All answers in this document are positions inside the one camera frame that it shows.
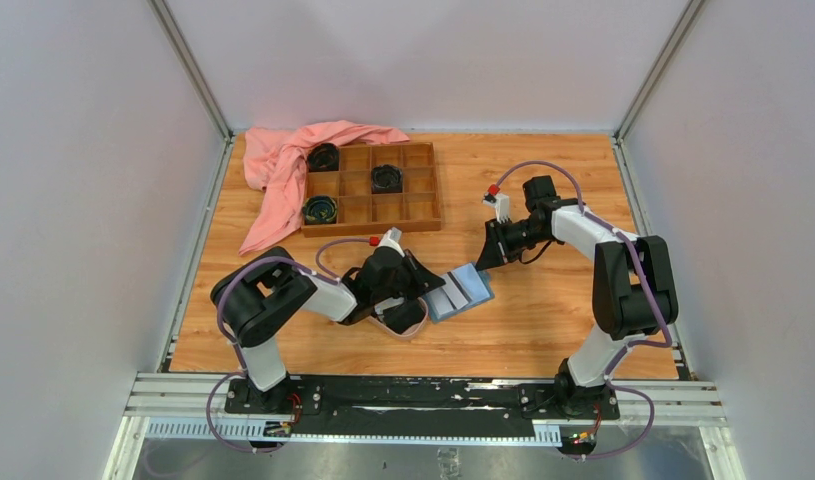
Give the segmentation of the pink oval card tray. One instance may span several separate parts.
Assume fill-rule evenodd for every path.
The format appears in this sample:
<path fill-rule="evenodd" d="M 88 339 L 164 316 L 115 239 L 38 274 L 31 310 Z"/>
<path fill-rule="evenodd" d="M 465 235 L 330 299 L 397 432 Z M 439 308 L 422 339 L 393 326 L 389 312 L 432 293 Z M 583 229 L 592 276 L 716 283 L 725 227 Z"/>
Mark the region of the pink oval card tray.
<path fill-rule="evenodd" d="M 410 340 L 425 326 L 428 307 L 421 298 L 388 299 L 376 305 L 367 320 L 400 340 Z"/>

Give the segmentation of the teal leather card holder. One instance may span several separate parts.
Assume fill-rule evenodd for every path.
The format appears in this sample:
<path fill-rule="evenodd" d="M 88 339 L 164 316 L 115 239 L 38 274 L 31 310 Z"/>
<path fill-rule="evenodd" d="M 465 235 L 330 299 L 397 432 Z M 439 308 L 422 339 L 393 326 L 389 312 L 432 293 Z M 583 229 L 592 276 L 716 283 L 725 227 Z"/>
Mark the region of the teal leather card holder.
<path fill-rule="evenodd" d="M 462 314 L 495 298 L 490 286 L 489 274 L 485 271 L 477 271 L 473 263 L 464 264 L 449 272 L 457 278 L 458 282 L 462 285 L 463 289 L 468 292 L 470 297 L 470 303 L 464 309 L 456 310 L 456 313 L 449 318 Z"/>

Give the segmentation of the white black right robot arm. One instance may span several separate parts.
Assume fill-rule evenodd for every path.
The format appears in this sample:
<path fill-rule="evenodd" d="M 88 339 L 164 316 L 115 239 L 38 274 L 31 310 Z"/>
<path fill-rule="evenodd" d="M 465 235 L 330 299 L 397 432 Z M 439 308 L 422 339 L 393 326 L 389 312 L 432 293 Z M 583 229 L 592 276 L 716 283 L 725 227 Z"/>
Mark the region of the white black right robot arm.
<path fill-rule="evenodd" d="M 638 345 L 672 344 L 668 327 L 678 315 L 678 298 L 665 240 L 619 229 L 579 198 L 560 197 L 550 176 L 533 177 L 523 185 L 528 217 L 512 221 L 509 199 L 498 184 L 488 187 L 483 201 L 495 211 L 485 223 L 485 243 L 477 259 L 479 271 L 519 262 L 537 245 L 574 247 L 593 264 L 592 313 L 595 325 L 582 346 L 564 359 L 548 399 L 528 410 L 556 408 L 579 417 L 611 396 L 608 383 L 624 356 Z"/>

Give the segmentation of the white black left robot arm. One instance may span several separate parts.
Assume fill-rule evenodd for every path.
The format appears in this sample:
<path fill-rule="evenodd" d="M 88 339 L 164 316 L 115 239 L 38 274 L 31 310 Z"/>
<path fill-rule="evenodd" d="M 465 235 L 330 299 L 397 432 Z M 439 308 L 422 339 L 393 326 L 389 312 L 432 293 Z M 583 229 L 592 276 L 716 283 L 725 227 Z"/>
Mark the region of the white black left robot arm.
<path fill-rule="evenodd" d="M 277 345 L 277 333 L 297 313 L 351 326 L 369 320 L 406 338 L 430 313 L 424 295 L 444 279 L 408 250 L 379 246 L 339 278 L 315 272 L 275 247 L 219 281 L 210 299 L 220 331 L 233 345 L 251 400 L 266 413 L 299 407 Z"/>

